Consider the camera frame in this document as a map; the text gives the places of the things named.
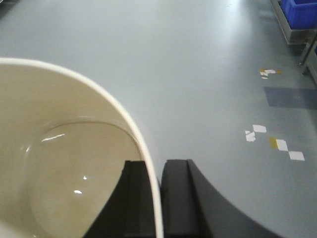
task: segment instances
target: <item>gray floor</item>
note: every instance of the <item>gray floor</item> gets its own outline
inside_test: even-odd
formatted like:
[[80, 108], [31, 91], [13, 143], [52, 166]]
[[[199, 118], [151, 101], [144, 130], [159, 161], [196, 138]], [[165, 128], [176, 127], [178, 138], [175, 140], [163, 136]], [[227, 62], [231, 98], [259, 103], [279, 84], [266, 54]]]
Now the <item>gray floor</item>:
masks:
[[[270, 107], [264, 87], [315, 89], [268, 0], [20, 0], [0, 19], [0, 56], [96, 81], [135, 119], [158, 176], [193, 159], [234, 205], [286, 238], [317, 234], [317, 111]], [[264, 80], [259, 69], [281, 74]], [[265, 125], [247, 142], [245, 130]], [[272, 149], [269, 137], [305, 161]]]

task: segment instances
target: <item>blue plastic crate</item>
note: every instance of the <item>blue plastic crate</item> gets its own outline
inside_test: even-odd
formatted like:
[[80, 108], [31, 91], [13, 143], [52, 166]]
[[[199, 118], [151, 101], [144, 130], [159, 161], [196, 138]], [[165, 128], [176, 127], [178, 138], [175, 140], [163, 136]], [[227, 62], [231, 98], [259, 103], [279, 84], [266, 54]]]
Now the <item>blue plastic crate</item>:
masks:
[[281, 7], [291, 29], [317, 27], [317, 0], [282, 0]]

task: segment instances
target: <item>floor tape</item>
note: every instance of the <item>floor tape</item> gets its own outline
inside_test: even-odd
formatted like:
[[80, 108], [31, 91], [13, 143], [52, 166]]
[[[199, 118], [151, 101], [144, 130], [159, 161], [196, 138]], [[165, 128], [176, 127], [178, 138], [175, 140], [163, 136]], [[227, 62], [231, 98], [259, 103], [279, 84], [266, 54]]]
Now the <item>floor tape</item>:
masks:
[[266, 127], [263, 125], [253, 125], [253, 131], [259, 133], [267, 133]]
[[[256, 140], [256, 133], [267, 133], [267, 129], [264, 125], [252, 125], [253, 131], [246, 130], [246, 140], [248, 142], [254, 142]], [[304, 154], [300, 151], [288, 151], [288, 146], [285, 140], [277, 139], [276, 137], [269, 137], [268, 142], [272, 149], [278, 149], [279, 151], [288, 152], [291, 160], [305, 161]]]
[[264, 69], [264, 68], [260, 68], [259, 72], [262, 79], [268, 79], [269, 74], [282, 73], [282, 71], [280, 70]]
[[288, 154], [291, 160], [305, 161], [304, 155], [300, 151], [289, 151]]
[[246, 140], [248, 142], [254, 142], [256, 140], [256, 133], [254, 131], [250, 132], [246, 130]]
[[288, 148], [287, 148], [287, 144], [286, 144], [285, 140], [277, 139], [276, 143], [277, 143], [277, 148], [278, 148], [279, 151], [288, 152]]
[[269, 145], [271, 146], [272, 149], [278, 149], [277, 143], [276, 143], [277, 138], [276, 137], [269, 137]]

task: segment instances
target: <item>epoxy floor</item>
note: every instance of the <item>epoxy floor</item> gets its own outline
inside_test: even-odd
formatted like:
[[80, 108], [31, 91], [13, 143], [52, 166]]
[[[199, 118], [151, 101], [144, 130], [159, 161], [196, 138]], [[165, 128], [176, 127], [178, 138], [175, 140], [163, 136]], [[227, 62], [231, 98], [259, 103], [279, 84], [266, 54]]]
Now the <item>epoxy floor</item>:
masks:
[[[193, 159], [229, 201], [286, 238], [317, 234], [317, 111], [269, 106], [264, 88], [316, 89], [300, 53], [268, 0], [20, 0], [0, 19], [1, 57], [96, 81], [140, 127], [158, 177], [167, 159]], [[262, 79], [260, 69], [281, 73]], [[254, 124], [267, 132], [247, 142]]]

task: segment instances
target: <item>white floor marking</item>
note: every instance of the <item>white floor marking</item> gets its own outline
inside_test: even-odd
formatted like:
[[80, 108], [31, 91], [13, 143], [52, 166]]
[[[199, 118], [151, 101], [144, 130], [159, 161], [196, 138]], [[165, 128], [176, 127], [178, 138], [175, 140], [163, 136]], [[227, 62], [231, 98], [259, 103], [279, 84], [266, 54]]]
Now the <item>white floor marking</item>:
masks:
[[291, 160], [305, 161], [304, 155], [300, 151], [289, 151], [288, 153]]
[[266, 127], [263, 125], [253, 125], [253, 131], [254, 132], [259, 132], [259, 133], [266, 133]]
[[277, 143], [277, 148], [278, 148], [279, 151], [288, 152], [288, 148], [287, 148], [287, 144], [286, 144], [285, 140], [277, 139], [276, 143]]

